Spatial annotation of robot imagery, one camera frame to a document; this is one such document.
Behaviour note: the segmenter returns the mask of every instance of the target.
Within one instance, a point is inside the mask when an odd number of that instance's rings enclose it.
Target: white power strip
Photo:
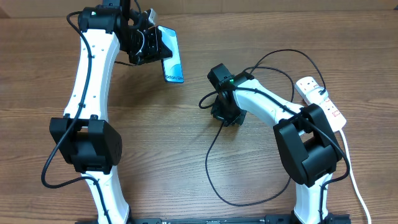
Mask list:
[[[300,79],[297,81],[295,88],[308,105],[315,103],[322,108],[333,132],[341,130],[347,123],[347,120],[329,99],[328,92],[326,91],[321,95],[321,91],[324,88],[320,87],[314,78],[305,77]]]
[[[361,194],[359,193],[358,186],[356,185],[353,173],[353,166],[351,165],[351,159],[349,158],[347,140],[342,130],[343,126],[347,123],[347,120],[343,117],[343,115],[340,113],[337,107],[331,102],[327,91],[321,95],[321,91],[324,90],[324,88],[320,87],[314,78],[305,77],[300,79],[299,81],[297,81],[295,88],[308,105],[315,103],[322,108],[323,112],[326,114],[326,118],[328,119],[328,122],[333,132],[337,131],[340,132],[346,150],[348,162],[351,167],[349,175],[351,176],[356,196],[358,197],[365,211],[366,218],[368,219],[368,224],[371,224],[372,223],[371,215],[369,213],[368,208],[366,207],[365,202],[362,199]]]

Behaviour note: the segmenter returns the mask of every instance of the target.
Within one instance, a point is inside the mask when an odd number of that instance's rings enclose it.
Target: white cable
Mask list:
[[[354,173],[353,173],[353,166],[351,165],[351,159],[349,158],[349,151],[348,151],[348,144],[347,144],[346,136],[344,135],[344,132],[343,132],[342,129],[339,130],[339,132],[341,134],[341,138],[343,139],[344,148],[346,149],[346,155],[347,155],[347,159],[348,159],[349,166],[350,166],[349,176],[351,177],[351,181],[353,182],[353,186],[354,186],[354,190],[355,190],[356,196],[358,197],[358,199],[361,202],[361,205],[363,207],[363,210],[365,211],[366,218],[368,219],[368,224],[372,224],[371,214],[369,213],[369,210],[366,207],[366,204],[363,201],[361,194],[359,193],[358,186],[356,185],[356,181],[355,181]]]

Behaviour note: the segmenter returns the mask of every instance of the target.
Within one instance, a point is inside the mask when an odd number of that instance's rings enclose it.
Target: power strip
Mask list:
[[[347,120],[340,113],[335,104],[333,104],[333,102],[329,99],[328,92],[325,91],[322,94],[324,88],[320,87],[314,78],[305,77],[300,79],[297,81],[295,89],[302,96],[306,104],[310,105],[315,103],[322,108],[333,132],[341,130],[347,123]]]

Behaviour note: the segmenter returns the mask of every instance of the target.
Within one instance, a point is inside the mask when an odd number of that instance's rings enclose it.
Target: smartphone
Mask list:
[[[162,42],[173,52],[173,56],[162,59],[164,80],[166,82],[183,83],[180,52],[178,50],[177,33],[175,30],[157,26],[162,33]]]

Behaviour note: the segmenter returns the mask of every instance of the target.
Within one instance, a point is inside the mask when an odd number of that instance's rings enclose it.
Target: white arm segment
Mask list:
[[[302,107],[301,105],[296,105],[273,94],[271,91],[264,88],[256,79],[247,80],[238,87],[257,88],[296,113],[299,113]],[[280,106],[261,94],[246,90],[235,90],[233,93],[235,102],[239,108],[257,116],[270,127],[273,127],[281,119],[289,119],[292,117],[292,114],[284,111]],[[294,207],[294,213],[303,224],[317,224],[320,222],[318,211],[320,186],[322,183],[330,180],[331,176],[331,174],[324,175],[319,178],[312,187],[296,183],[296,205]],[[326,209],[326,196],[327,191],[323,193],[323,218],[328,215],[328,210]]]
[[[86,37],[91,54],[94,56],[91,65],[90,84],[88,85],[85,99],[85,107],[81,111],[80,119],[89,119],[92,114],[98,115],[98,119],[108,121],[108,92],[113,64],[119,53],[120,43],[116,34],[107,34],[105,30],[88,29],[83,35]],[[68,106],[63,114],[69,114],[74,118],[81,100],[87,77],[88,52],[82,39],[80,49],[80,61],[77,70],[75,87]]]
[[[111,173],[108,175],[104,175],[102,172],[87,171],[86,174],[82,174],[82,176],[90,176],[99,180],[98,183],[101,187],[106,209],[108,210],[112,223],[127,223],[127,219],[129,218],[129,204],[127,204],[122,194],[122,188],[120,187],[118,176],[118,167],[113,166]],[[108,224],[108,220],[104,215],[97,187],[94,185],[92,180],[86,181],[90,187],[91,193],[93,194],[94,202],[97,207],[98,224]]]
[[[94,58],[92,59],[91,77],[85,99],[86,106],[81,111],[79,118],[90,119],[90,116],[95,114],[98,115],[98,119],[108,121],[109,83],[111,82],[114,61],[119,53],[120,43],[115,33],[107,34],[105,30],[88,29],[83,35],[90,45],[91,54]],[[69,114],[70,118],[74,118],[76,115],[87,76],[88,52],[84,41],[80,40],[80,61],[75,87],[69,104],[64,111],[64,115]],[[111,173],[108,175],[104,175],[103,172],[88,171],[82,176],[92,176],[99,180],[99,186],[101,187],[106,209],[112,223],[126,223],[129,215],[129,205],[122,194],[118,167],[113,166]],[[92,180],[86,181],[98,210],[98,223],[108,224],[96,186]]]
[[[260,84],[259,80],[256,79],[247,80],[238,87],[256,88],[260,91],[263,91],[296,113],[299,113],[300,108],[303,107],[273,94],[271,91],[264,88]],[[281,119],[289,119],[292,117],[292,114],[284,111],[280,106],[276,105],[270,99],[261,94],[246,90],[235,90],[233,93],[235,102],[239,108],[257,116],[261,121],[265,122],[270,127],[273,127]]]

